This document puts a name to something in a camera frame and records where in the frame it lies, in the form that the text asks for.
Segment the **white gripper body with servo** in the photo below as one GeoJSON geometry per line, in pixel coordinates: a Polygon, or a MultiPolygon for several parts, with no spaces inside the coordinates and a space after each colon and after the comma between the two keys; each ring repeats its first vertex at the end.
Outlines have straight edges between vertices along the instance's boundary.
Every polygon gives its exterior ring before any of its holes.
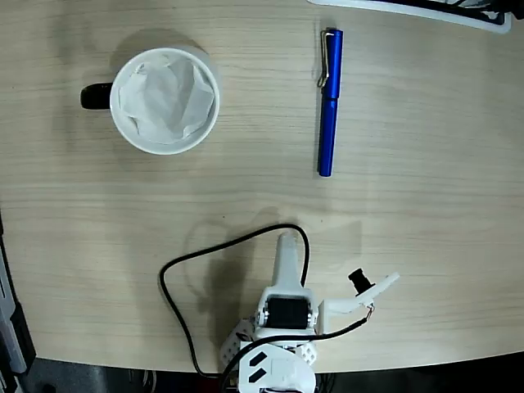
{"type": "Polygon", "coordinates": [[[310,289],[266,287],[255,314],[255,338],[315,334],[318,306],[310,289]]]}

